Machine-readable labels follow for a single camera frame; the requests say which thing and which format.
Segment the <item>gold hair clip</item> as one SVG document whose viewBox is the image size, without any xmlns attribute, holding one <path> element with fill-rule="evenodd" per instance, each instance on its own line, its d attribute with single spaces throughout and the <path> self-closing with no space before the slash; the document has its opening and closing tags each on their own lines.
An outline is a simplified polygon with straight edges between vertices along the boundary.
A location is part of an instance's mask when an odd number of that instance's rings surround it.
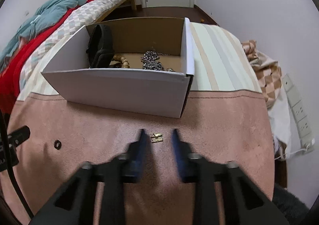
<svg viewBox="0 0 319 225">
<path fill-rule="evenodd" d="M 150 135 L 151 143 L 163 142 L 163 134 L 162 133 L 152 133 Z"/>
</svg>

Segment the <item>black fitness band watch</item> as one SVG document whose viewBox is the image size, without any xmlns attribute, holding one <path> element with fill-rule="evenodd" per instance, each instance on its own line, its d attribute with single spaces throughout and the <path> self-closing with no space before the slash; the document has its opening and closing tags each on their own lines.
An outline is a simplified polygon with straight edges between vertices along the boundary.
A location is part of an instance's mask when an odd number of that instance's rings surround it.
<svg viewBox="0 0 319 225">
<path fill-rule="evenodd" d="M 108 68 L 115 55 L 112 32 L 109 26 L 97 24 L 86 50 L 90 68 Z"/>
</svg>

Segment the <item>dark fluffy garment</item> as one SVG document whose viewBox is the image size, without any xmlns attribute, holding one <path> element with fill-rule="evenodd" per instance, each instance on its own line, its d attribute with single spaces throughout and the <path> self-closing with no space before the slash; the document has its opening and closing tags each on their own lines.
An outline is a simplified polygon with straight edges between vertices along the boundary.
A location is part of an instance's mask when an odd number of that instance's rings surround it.
<svg viewBox="0 0 319 225">
<path fill-rule="evenodd" d="M 275 183 L 272 203 L 281 211 L 289 224 L 303 224 L 309 208 L 295 195 Z"/>
</svg>

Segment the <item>checkered bed sheet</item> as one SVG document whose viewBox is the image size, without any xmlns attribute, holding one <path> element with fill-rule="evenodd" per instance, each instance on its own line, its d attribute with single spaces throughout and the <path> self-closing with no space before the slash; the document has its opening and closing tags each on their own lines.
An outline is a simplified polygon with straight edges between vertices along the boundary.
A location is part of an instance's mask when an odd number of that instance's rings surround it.
<svg viewBox="0 0 319 225">
<path fill-rule="evenodd" d="M 27 80 L 35 70 L 36 65 L 62 38 L 73 35 L 82 26 L 90 25 L 101 21 L 107 13 L 116 9 L 127 0 L 92 0 L 87 4 L 75 9 L 48 38 L 33 48 L 27 59 L 23 60 L 23 66 L 18 76 L 17 92 L 25 86 Z"/>
</svg>

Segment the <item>red blanket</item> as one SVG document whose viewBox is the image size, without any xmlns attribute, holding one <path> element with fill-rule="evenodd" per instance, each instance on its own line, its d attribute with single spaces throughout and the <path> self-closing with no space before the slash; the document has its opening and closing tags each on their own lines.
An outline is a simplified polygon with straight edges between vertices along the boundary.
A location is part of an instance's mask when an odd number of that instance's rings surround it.
<svg viewBox="0 0 319 225">
<path fill-rule="evenodd" d="M 1 52 L 1 111 L 14 104 L 38 62 L 64 37 L 103 19 L 125 0 L 49 0 L 27 19 Z"/>
</svg>

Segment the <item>pink striped table blanket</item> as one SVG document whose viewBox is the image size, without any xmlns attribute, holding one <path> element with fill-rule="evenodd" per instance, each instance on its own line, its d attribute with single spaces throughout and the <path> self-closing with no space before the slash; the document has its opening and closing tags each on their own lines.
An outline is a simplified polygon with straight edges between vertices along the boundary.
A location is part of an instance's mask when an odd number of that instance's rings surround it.
<svg viewBox="0 0 319 225">
<path fill-rule="evenodd" d="M 272 198 L 273 138 L 265 100 L 242 44 L 214 25 L 191 24 L 195 79 L 181 118 L 166 118 L 73 104 L 43 78 L 41 70 L 61 39 L 39 61 L 13 107 L 9 131 L 28 126 L 14 167 L 33 213 L 85 161 L 103 163 L 125 151 L 140 129 L 162 133 L 149 145 L 142 180 L 125 187 L 128 224 L 191 224 L 191 184 L 178 177 L 171 133 L 211 161 L 236 161 Z"/>
</svg>

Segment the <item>brown checkered cloth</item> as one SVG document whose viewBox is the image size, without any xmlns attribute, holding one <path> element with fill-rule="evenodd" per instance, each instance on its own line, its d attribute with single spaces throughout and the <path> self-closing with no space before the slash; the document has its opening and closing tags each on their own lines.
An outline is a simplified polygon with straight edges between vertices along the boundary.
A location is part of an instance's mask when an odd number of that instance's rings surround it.
<svg viewBox="0 0 319 225">
<path fill-rule="evenodd" d="M 255 40 L 243 42 L 242 47 L 256 74 L 267 109 L 270 109 L 278 98 L 282 87 L 280 65 L 278 61 L 257 50 Z"/>
</svg>

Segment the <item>teal quilt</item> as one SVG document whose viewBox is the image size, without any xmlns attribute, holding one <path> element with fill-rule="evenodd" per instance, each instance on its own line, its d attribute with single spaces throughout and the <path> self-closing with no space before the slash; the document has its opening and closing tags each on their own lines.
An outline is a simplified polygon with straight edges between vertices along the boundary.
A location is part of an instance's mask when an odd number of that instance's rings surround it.
<svg viewBox="0 0 319 225">
<path fill-rule="evenodd" d="M 9 64 L 9 59 L 19 47 L 21 38 L 30 41 L 44 30 L 54 26 L 69 9 L 84 5 L 88 0 L 49 0 L 40 6 L 35 14 L 25 20 L 1 52 L 1 70 Z"/>
</svg>

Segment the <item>white cardboard box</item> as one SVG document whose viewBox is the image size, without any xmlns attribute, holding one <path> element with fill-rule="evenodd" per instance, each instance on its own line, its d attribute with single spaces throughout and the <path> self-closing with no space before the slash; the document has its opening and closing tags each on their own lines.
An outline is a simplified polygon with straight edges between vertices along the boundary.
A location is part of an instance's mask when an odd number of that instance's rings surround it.
<svg viewBox="0 0 319 225">
<path fill-rule="evenodd" d="M 195 73 L 188 18 L 107 21 L 114 51 L 129 68 L 90 68 L 86 50 L 94 25 L 81 27 L 57 51 L 42 75 L 70 102 L 180 118 Z"/>
</svg>

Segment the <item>white wall power strip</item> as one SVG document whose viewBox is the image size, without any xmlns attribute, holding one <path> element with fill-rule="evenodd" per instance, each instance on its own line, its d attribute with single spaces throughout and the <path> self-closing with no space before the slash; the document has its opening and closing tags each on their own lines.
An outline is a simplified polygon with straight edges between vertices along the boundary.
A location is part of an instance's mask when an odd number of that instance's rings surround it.
<svg viewBox="0 0 319 225">
<path fill-rule="evenodd" d="M 294 117 L 298 138 L 303 153 L 314 150 L 315 138 L 312 134 L 307 112 L 303 106 L 301 95 L 288 74 L 282 78 L 282 85 L 286 92 L 289 108 Z"/>
</svg>

